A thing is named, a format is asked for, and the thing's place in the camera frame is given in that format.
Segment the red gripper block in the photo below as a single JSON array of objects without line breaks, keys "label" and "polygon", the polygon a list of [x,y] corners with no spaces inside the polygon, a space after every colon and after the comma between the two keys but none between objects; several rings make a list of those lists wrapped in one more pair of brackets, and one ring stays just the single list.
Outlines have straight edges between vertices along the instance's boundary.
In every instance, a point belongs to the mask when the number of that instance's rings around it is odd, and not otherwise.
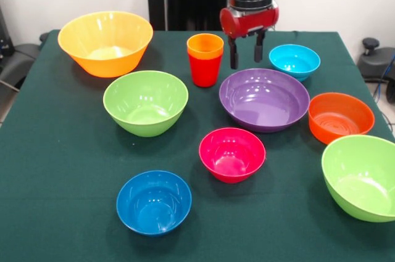
[{"label": "red gripper block", "polygon": [[236,70],[238,68],[238,52],[235,39],[246,37],[256,31],[258,32],[254,48],[254,61],[256,63],[262,61],[265,31],[259,30],[266,30],[276,25],[279,14],[280,10],[275,0],[272,0],[271,5],[262,10],[240,11],[229,6],[220,11],[222,30],[228,36],[231,69]]}]

